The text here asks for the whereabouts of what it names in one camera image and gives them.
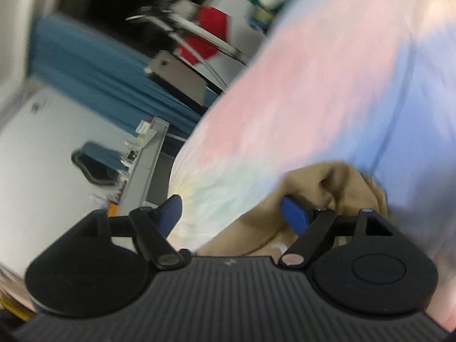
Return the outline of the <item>wavy frame mirror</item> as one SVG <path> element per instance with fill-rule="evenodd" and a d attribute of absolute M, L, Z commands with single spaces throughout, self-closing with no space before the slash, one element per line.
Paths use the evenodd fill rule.
<path fill-rule="evenodd" d="M 120 152 L 93 141 L 87 141 L 75 150 L 71 154 L 71 161 L 82 171 L 85 179 L 96 186 L 112 187 L 121 172 L 128 172 Z"/>

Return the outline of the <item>black silver chair back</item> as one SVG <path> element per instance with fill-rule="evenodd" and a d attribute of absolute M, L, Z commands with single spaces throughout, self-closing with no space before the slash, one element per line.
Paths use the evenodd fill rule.
<path fill-rule="evenodd" d="M 144 72 L 153 82 L 200 115 L 210 107 L 209 91 L 216 95 L 222 92 L 203 74 L 165 50 L 154 56 Z"/>

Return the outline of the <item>white dressing table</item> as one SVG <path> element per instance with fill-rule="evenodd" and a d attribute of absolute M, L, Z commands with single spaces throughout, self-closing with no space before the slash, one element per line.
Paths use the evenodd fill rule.
<path fill-rule="evenodd" d="M 138 207 L 156 208 L 168 197 L 168 182 L 175 158 L 163 151 L 169 123 L 156 117 L 146 134 L 138 136 L 130 150 L 134 158 L 125 183 L 107 206 L 109 216 L 125 215 Z"/>

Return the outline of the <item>garment steamer stand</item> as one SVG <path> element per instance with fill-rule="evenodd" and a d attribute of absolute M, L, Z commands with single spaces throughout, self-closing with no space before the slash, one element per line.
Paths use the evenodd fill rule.
<path fill-rule="evenodd" d="M 217 36 L 216 33 L 200 25 L 198 15 L 201 12 L 212 12 L 213 10 L 212 7 L 200 6 L 188 0 L 179 0 L 166 9 L 159 6 L 144 6 L 137 14 L 126 19 L 127 21 L 144 21 L 156 26 L 176 42 L 178 47 L 185 49 L 195 57 L 197 62 L 211 73 L 220 89 L 227 89 L 227 82 L 204 57 L 201 50 L 189 42 L 189 39 L 195 39 L 198 43 L 207 45 L 244 66 L 247 64 L 249 56 L 231 45 L 227 38 Z"/>

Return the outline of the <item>white air conditioner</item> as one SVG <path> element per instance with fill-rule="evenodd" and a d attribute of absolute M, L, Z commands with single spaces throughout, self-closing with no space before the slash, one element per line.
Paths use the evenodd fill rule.
<path fill-rule="evenodd" d="M 53 13 L 59 0 L 1 0 L 1 126 L 21 107 L 34 19 Z"/>

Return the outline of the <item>pastel tie-dye duvet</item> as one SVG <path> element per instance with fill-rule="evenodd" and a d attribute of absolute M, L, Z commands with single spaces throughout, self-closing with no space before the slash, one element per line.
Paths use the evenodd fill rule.
<path fill-rule="evenodd" d="M 294 0 L 172 167 L 179 248 L 281 254 L 282 194 L 389 216 L 455 328 L 455 0 Z"/>

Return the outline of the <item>tan khaki shirt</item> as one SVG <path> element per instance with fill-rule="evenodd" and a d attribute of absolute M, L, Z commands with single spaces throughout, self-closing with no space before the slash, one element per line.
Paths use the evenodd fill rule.
<path fill-rule="evenodd" d="M 372 208 L 388 216 L 386 194 L 350 164 L 326 161 L 289 171 L 278 187 L 196 251 L 198 256 L 270 256 L 277 260 L 289 248 L 315 210 L 357 215 Z"/>

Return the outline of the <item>left blue curtain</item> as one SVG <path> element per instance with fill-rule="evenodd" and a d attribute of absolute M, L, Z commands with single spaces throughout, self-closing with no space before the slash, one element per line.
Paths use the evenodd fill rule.
<path fill-rule="evenodd" d="M 141 121 L 159 117 L 188 136 L 201 115 L 149 79 L 149 58 L 61 14 L 32 26 L 29 72 L 134 134 Z"/>

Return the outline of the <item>red cloth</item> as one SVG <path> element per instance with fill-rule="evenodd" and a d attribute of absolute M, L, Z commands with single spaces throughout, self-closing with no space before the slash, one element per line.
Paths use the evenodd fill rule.
<path fill-rule="evenodd" d="M 181 1 L 171 15 L 176 26 L 183 30 L 184 43 L 176 54 L 187 63 L 196 65 L 219 52 L 229 56 L 236 50 L 228 43 L 229 16 L 211 6 Z"/>

